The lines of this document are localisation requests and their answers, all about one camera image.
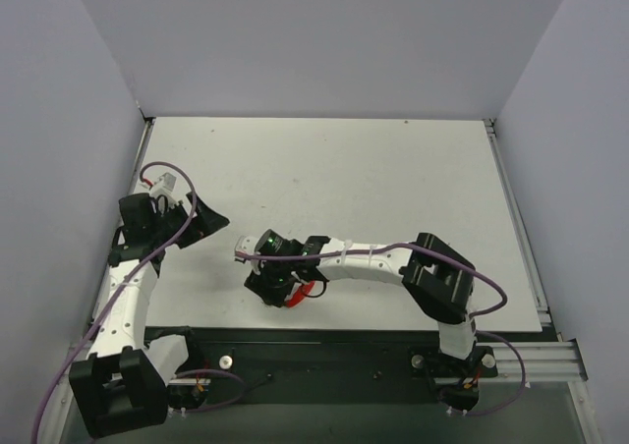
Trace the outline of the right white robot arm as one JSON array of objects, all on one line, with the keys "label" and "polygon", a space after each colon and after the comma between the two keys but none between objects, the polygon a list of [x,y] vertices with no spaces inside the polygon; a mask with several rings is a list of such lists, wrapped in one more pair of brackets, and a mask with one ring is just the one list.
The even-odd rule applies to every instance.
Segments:
[{"label": "right white robot arm", "polygon": [[301,243],[269,229],[258,239],[240,238],[235,255],[251,265],[245,286],[266,305],[288,306],[315,282],[400,286],[436,321],[442,354],[465,361],[475,347],[475,326],[468,312],[475,266],[433,234],[421,233],[407,247],[388,248],[327,236],[310,236]]}]

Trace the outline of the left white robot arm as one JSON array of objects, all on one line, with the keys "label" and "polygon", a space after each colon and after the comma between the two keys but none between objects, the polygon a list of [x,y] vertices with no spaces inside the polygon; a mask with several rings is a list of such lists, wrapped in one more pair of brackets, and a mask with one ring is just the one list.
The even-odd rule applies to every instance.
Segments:
[{"label": "left white robot arm", "polygon": [[187,199],[194,206],[191,212],[166,192],[119,201],[122,224],[108,255],[109,298],[94,321],[97,330],[86,358],[69,371],[94,439],[161,424],[169,408],[195,409],[205,396],[169,386],[176,374],[190,376],[206,364],[191,328],[169,328],[150,342],[144,339],[166,247],[184,249],[229,224],[193,194]]}]

